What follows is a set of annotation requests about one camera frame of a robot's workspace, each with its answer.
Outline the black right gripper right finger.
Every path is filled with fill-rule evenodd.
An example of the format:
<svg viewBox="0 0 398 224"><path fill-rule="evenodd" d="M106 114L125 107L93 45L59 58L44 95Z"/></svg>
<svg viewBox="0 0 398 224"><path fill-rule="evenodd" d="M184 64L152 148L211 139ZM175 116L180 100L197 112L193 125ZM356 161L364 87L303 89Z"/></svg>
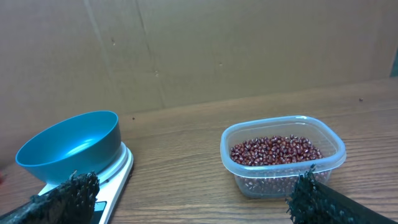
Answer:
<svg viewBox="0 0 398 224"><path fill-rule="evenodd" d="M298 176L286 203L294 224L397 224L319 182L315 165Z"/></svg>

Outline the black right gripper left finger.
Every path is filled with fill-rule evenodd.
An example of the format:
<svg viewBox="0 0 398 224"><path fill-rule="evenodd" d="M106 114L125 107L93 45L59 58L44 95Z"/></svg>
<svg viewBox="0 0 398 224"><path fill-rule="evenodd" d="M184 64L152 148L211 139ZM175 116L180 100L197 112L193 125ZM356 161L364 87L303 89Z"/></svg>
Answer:
<svg viewBox="0 0 398 224"><path fill-rule="evenodd" d="M94 216L100 180L94 172L72 174L43 195L1 215L1 224L87 224Z"/></svg>

